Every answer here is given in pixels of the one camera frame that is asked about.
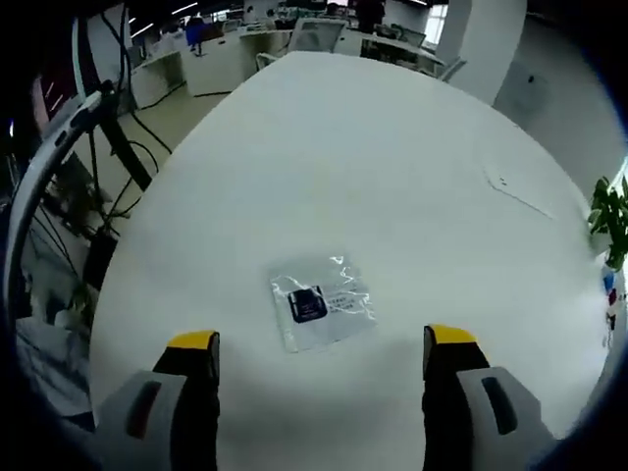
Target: white table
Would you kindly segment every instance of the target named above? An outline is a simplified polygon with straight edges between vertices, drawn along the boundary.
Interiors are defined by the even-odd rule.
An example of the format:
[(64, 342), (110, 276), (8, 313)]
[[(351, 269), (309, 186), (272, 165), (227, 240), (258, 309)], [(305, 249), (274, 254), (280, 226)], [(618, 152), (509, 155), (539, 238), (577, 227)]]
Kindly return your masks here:
[(289, 31), (239, 29), (203, 42), (201, 57), (188, 50), (182, 52), (187, 92), (199, 96), (234, 91), (257, 72), (258, 52), (275, 54), (284, 49), (285, 53), (288, 39)]
[(153, 106), (183, 83), (180, 51), (169, 51), (141, 63), (131, 72), (138, 108)]
[[(490, 187), (518, 173), (553, 219)], [(432, 78), (294, 52), (189, 134), (133, 212), (91, 340), (98, 406), (179, 333), (221, 333), (224, 470), (419, 469), (423, 326), (471, 331), (565, 433), (602, 369), (584, 198), (536, 141)], [(379, 326), (286, 353), (267, 267), (345, 250)]]

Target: plastic bag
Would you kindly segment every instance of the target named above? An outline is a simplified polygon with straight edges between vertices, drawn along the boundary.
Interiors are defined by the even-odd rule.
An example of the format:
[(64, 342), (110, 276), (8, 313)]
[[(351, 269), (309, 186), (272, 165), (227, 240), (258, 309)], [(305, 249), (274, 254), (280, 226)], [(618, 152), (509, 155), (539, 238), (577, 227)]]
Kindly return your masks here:
[(279, 328), (290, 352), (326, 345), (377, 325), (371, 296), (346, 255), (307, 257), (270, 271)]

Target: window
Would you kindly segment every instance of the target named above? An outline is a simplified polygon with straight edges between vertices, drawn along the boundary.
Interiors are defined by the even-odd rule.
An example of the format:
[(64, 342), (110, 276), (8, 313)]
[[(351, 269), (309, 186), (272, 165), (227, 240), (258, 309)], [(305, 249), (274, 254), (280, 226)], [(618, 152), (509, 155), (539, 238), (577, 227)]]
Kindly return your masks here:
[(445, 24), (448, 5), (436, 5), (430, 9), (427, 25), (425, 26), (425, 40), (435, 46), (441, 40), (441, 32)]
[(220, 12), (212, 13), (212, 22), (223, 22), (227, 19), (227, 13), (229, 10), (221, 10)]

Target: white chair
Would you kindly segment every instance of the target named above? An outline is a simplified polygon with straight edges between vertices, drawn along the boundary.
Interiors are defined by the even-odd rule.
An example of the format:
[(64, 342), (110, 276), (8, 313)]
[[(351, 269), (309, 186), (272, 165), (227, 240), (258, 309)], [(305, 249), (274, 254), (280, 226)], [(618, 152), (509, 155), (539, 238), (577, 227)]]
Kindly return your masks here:
[(440, 81), (444, 81), (445, 83), (449, 82), (451, 78), (457, 73), (462, 66), (467, 63), (464, 59), (460, 59), (456, 57), (451, 63), (446, 65), (441, 72), (438, 74), (437, 79)]
[(334, 52), (346, 28), (345, 20), (300, 18), (288, 44), (291, 51)]
[(462, 66), (464, 66), (466, 63), (467, 61), (465, 61), (464, 59), (460, 59), (459, 57), (456, 57), (452, 62), (450, 62), (446, 66), (441, 66), (437, 63), (433, 63), (432, 69), (427, 69), (425, 67), (422, 67), (421, 69), (419, 69), (418, 72), (425, 76), (429, 76), (433, 79), (438, 79), (440, 81), (444, 81), (445, 83), (448, 83), (451, 80), (451, 78), (455, 75), (455, 73), (457, 73), (462, 68)]
[(267, 54), (265, 52), (260, 52), (255, 56), (255, 63), (257, 64), (257, 71), (261, 71), (265, 67), (270, 66), (273, 62), (275, 62), (278, 57), (275, 57), (271, 54)]
[(413, 31), (412, 29), (404, 29), (403, 35), (400, 40), (413, 45), (414, 47), (421, 47), (425, 40), (425, 34), (422, 32)]
[(242, 26), (242, 20), (226, 20), (223, 23), (223, 33), (236, 31), (240, 26)]

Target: white wall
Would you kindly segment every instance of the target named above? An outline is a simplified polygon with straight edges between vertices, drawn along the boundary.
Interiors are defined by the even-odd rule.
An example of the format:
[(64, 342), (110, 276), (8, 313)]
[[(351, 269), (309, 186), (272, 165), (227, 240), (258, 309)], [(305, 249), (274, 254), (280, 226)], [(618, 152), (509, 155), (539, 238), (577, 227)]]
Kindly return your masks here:
[(527, 0), (449, 2), (437, 56), (447, 62), (458, 56), (467, 61), (451, 85), (493, 105), (519, 44), (527, 4)]
[[(120, 33), (120, 17), (122, 14), (122, 4), (110, 8), (105, 12), (107, 20)], [(120, 76), (120, 44), (116, 41), (111, 31), (103, 23), (100, 15), (90, 18), (87, 21), (87, 36), (91, 47), (91, 56), (96, 66), (96, 73), (100, 80), (109, 79), (113, 83), (118, 81)], [(131, 46), (131, 31), (129, 28), (129, 15), (125, 20), (124, 34), (122, 36), (125, 45)]]
[(627, 154), (626, 135), (595, 72), (580, 50), (557, 30), (528, 18), (513, 67), (523, 66), (545, 84), (544, 103), (520, 116), (504, 110), (505, 81), (496, 108), (535, 138), (590, 196), (601, 176), (615, 176)]
[(417, 32), (425, 32), (430, 9), (421, 5), (410, 6), (405, 3), (388, 0), (384, 24), (397, 24)]

